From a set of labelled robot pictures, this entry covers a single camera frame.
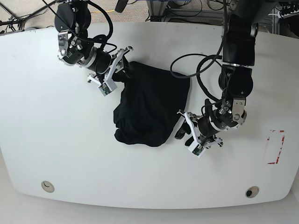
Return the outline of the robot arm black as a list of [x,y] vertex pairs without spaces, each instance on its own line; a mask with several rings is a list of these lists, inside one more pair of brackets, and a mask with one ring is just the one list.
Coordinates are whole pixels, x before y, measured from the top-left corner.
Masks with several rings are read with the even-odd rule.
[[[55,28],[58,31],[58,59],[68,66],[78,65],[91,71],[87,76],[89,83],[97,84],[99,91],[108,95],[116,88],[116,82],[130,79],[129,63],[125,55],[133,50],[131,46],[124,49],[105,51],[113,34],[113,23],[108,13],[90,0],[58,0],[55,15]],[[91,24],[89,6],[103,13],[108,22],[108,34],[93,38],[88,36]]]
[[[276,0],[240,0],[236,8],[228,12],[227,3],[223,1],[221,45],[215,55],[203,56],[193,74],[207,96],[201,108],[202,114],[178,111],[185,120],[175,137],[181,139],[185,133],[191,134],[186,145],[195,156],[201,157],[214,144],[222,147],[223,141],[216,136],[217,133],[244,124],[246,98],[253,90],[252,67],[255,65],[259,22],[277,3]],[[201,80],[201,74],[219,60],[223,62],[218,79],[222,90],[220,99],[213,96]]]

